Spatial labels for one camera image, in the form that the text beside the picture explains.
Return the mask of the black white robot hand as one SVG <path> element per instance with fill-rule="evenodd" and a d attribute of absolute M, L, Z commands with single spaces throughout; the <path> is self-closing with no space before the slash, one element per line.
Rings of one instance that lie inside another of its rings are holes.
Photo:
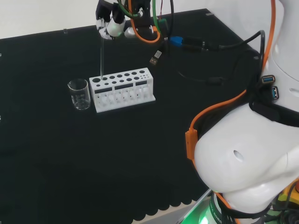
<path fill-rule="evenodd" d="M 101 38 L 112 40 L 124 32 L 125 14 L 116 0 L 99 0 L 95 16 Z"/>

